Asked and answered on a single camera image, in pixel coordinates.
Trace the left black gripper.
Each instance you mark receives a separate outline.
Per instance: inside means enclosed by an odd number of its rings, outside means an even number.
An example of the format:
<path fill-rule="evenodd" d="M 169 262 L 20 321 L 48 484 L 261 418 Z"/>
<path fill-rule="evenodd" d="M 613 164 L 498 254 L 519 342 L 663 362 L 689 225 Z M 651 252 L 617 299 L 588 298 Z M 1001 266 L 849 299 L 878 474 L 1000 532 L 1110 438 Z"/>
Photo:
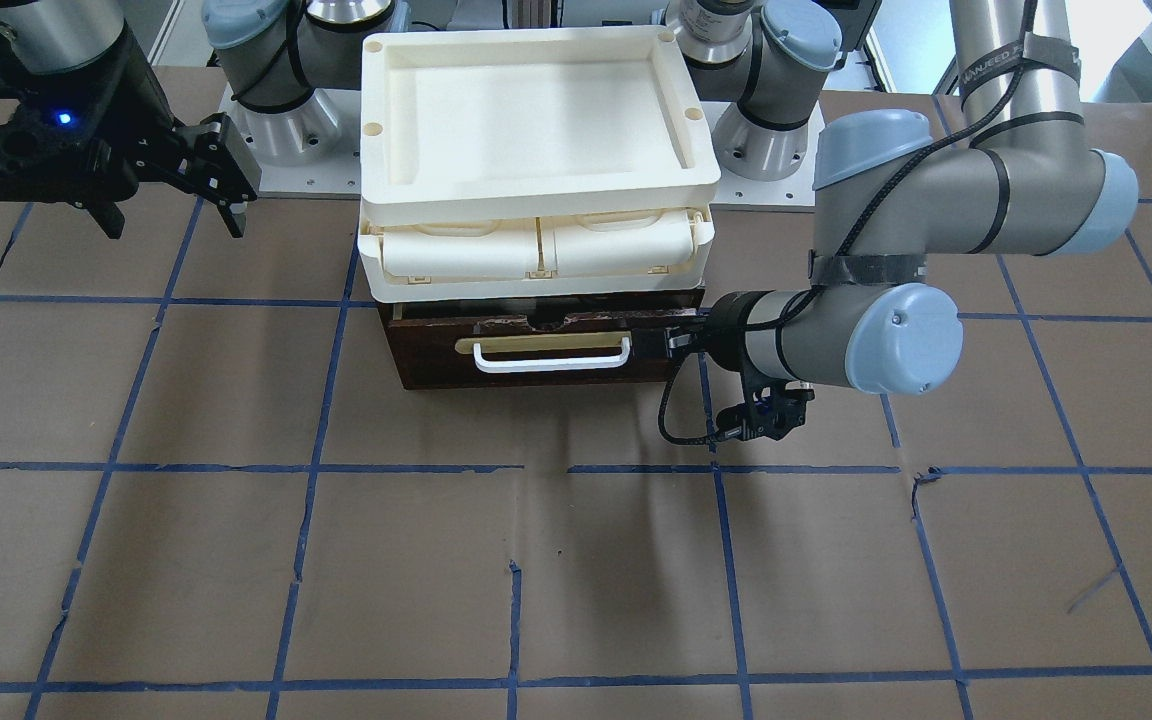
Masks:
<path fill-rule="evenodd" d="M 732 291 L 717 300 L 703 325 L 634 329 L 634 361 L 682 361 L 704 350 L 727 372 L 738 373 L 744 357 L 744 327 L 758 291 Z"/>

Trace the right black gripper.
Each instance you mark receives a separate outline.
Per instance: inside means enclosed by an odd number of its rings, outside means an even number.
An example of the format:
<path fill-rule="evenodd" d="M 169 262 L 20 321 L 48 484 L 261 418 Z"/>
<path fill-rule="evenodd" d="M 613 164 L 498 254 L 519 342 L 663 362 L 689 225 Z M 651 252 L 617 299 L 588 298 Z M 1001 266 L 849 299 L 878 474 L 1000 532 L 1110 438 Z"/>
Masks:
<path fill-rule="evenodd" d="M 259 164 L 223 113 L 200 124 L 174 118 L 154 69 L 124 29 L 76 69 L 36 74 L 0 35 L 0 200 L 67 202 L 120 240 L 127 200 L 162 182 L 214 202 L 243 238 Z"/>

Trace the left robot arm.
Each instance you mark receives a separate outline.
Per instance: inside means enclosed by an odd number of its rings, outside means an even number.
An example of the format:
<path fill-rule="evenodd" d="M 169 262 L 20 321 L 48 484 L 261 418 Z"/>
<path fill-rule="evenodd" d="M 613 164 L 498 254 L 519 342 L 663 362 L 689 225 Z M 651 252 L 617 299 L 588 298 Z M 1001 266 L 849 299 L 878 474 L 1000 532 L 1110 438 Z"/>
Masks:
<path fill-rule="evenodd" d="M 1126 159 L 1089 146 L 1079 56 L 1061 1 L 955 1 L 968 127 L 932 141 L 914 111 L 823 129 L 810 288 L 723 296 L 707 318 L 637 331 L 635 350 L 702 350 L 755 379 L 923 395 L 963 351 L 932 253 L 1059 256 L 1115 242 L 1139 200 Z"/>

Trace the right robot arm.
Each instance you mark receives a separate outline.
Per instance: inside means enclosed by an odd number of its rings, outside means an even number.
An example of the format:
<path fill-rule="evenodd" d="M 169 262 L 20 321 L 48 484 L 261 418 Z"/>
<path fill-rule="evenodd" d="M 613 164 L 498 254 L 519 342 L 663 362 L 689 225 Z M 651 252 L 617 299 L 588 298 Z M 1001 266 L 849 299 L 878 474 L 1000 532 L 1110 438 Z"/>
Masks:
<path fill-rule="evenodd" d="M 0 1 L 0 202 L 59 202 L 122 236 L 119 202 L 165 183 L 218 209 L 230 236 L 262 170 L 340 137 L 328 90 L 361 88 L 364 44 L 402 32 L 403 1 L 206 1 L 233 113 L 173 113 L 114 1 Z"/>

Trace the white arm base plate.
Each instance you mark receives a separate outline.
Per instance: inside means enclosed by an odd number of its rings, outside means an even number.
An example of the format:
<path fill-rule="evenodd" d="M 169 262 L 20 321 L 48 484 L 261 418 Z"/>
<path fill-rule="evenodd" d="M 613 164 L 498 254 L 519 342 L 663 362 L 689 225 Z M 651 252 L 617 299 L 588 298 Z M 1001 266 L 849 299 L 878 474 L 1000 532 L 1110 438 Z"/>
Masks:
<path fill-rule="evenodd" d="M 804 126 L 772 131 L 748 122 L 732 103 L 702 105 L 710 126 L 721 179 L 712 209 L 812 211 L 814 165 L 823 111 Z"/>
<path fill-rule="evenodd" d="M 361 91 L 319 88 L 300 108 L 262 114 L 223 88 L 219 109 L 259 161 L 259 196 L 361 199 Z"/>

